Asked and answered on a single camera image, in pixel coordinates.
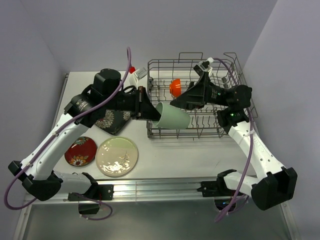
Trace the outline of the orange bowl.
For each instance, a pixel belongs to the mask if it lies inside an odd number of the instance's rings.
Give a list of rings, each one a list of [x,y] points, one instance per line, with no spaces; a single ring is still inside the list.
[[[177,98],[182,94],[180,78],[176,78],[171,82],[171,84],[169,85],[169,92],[174,98]]]

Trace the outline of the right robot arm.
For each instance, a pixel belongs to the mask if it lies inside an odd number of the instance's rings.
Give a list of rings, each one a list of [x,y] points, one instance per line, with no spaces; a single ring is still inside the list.
[[[205,104],[225,107],[217,111],[218,124],[241,148],[247,162],[242,173],[235,169],[219,173],[216,190],[222,195],[231,191],[247,195],[265,211],[293,198],[298,174],[277,160],[254,130],[249,111],[251,97],[251,87],[241,84],[222,88],[210,81],[208,72],[203,72],[170,104],[183,110],[200,109]]]

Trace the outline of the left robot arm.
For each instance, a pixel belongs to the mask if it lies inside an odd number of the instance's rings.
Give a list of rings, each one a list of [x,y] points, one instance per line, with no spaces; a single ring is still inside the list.
[[[107,110],[129,112],[135,120],[158,121],[160,113],[151,104],[145,87],[122,88],[124,77],[114,69],[102,69],[92,84],[74,96],[45,140],[22,161],[12,161],[8,169],[24,189],[37,200],[46,201],[57,193],[77,193],[91,200],[98,193],[97,181],[88,173],[54,171],[68,148],[102,119]]]

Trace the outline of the green cup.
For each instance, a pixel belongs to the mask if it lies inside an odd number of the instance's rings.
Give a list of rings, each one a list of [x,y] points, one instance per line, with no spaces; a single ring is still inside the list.
[[[184,130],[188,128],[191,117],[180,108],[159,102],[155,109],[160,113],[160,119],[152,121],[154,127],[170,130]]]

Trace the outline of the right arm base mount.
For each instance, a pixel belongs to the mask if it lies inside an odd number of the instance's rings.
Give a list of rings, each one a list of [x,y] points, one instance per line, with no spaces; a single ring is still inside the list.
[[[229,205],[236,192],[222,186],[217,180],[202,181],[196,191],[200,192],[203,198],[214,198],[215,207],[219,211]]]

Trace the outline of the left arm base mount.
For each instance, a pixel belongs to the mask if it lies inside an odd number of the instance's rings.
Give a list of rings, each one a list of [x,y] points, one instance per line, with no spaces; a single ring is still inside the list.
[[[81,217],[91,221],[100,221],[109,218],[113,213],[113,208],[105,201],[111,201],[114,194],[113,184],[98,184],[90,187],[83,193],[69,193],[67,200],[69,202],[78,202],[78,212]],[[105,217],[93,218],[91,215],[96,215],[102,207],[106,207],[109,213]]]

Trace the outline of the black square floral plate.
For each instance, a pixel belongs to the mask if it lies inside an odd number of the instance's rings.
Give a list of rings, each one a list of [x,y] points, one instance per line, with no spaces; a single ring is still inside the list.
[[[129,111],[106,110],[105,116],[96,121],[95,125],[104,132],[116,136],[131,119]]]

